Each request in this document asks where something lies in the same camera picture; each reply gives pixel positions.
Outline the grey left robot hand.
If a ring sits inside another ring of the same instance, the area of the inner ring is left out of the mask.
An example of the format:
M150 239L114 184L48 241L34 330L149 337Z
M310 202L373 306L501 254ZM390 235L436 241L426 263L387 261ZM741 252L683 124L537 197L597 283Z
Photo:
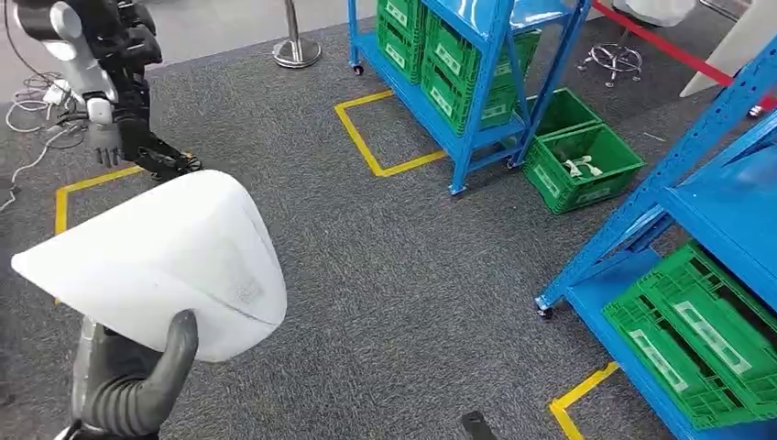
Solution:
M198 350L198 324L193 311L175 314L160 352L102 325L80 341L73 365L73 395L137 396L142 401L175 400L191 370Z

